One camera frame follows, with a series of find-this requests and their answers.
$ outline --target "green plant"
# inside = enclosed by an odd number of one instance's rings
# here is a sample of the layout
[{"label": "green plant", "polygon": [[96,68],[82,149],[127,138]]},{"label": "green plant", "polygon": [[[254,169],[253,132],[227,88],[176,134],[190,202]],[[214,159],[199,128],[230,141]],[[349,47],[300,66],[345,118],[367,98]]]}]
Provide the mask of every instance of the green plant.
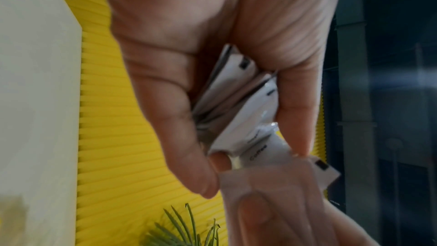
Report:
[{"label": "green plant", "polygon": [[172,226],[178,231],[179,236],[173,234],[169,229],[163,227],[159,223],[155,223],[156,229],[151,230],[146,234],[145,239],[142,241],[142,246],[219,246],[219,228],[220,225],[216,224],[214,218],[214,225],[209,230],[205,242],[202,244],[200,234],[196,233],[196,224],[194,222],[193,213],[191,212],[190,205],[185,204],[188,209],[191,218],[191,224],[193,232],[188,229],[187,224],[182,219],[182,216],[173,208],[173,212],[176,215],[176,220],[173,215],[166,209],[165,214],[170,219]]}]

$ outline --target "palm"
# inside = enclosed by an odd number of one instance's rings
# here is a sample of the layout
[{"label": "palm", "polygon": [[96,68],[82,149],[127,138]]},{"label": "palm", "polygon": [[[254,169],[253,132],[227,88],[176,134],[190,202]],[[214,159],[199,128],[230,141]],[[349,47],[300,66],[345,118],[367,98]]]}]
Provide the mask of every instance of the palm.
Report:
[{"label": "palm", "polygon": [[337,0],[109,2],[112,31],[140,107],[161,140],[169,168],[188,188],[196,190],[188,183],[199,181],[179,165],[182,160],[196,160],[191,153],[200,150],[187,95],[198,92],[227,42],[236,44],[261,68],[280,71],[279,128],[295,151],[309,152],[320,67]]}]

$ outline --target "packet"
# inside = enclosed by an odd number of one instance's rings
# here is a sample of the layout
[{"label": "packet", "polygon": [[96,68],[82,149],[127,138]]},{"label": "packet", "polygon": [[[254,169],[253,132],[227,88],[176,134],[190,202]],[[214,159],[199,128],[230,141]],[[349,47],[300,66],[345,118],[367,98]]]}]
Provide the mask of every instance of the packet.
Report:
[{"label": "packet", "polygon": [[225,152],[232,162],[219,174],[229,245],[243,245],[237,209],[250,193],[261,194],[304,245],[337,245],[321,191],[340,174],[318,157],[293,154],[276,134],[278,105],[275,74],[226,45],[193,106],[205,153]]}]

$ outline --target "white wall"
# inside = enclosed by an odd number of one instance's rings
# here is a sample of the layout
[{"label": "white wall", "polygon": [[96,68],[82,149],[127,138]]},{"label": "white wall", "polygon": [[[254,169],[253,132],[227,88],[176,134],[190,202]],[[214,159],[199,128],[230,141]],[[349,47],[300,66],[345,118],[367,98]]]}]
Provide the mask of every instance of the white wall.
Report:
[{"label": "white wall", "polygon": [[0,0],[0,245],[74,245],[80,63],[64,0]]}]

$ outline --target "gray pillar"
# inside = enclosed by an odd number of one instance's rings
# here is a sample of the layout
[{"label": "gray pillar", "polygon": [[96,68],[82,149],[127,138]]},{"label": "gray pillar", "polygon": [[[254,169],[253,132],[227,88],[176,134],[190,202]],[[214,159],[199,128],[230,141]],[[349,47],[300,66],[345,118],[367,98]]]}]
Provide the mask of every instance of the gray pillar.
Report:
[{"label": "gray pillar", "polygon": [[343,116],[346,213],[379,240],[378,171],[362,0],[339,0],[338,72]]}]

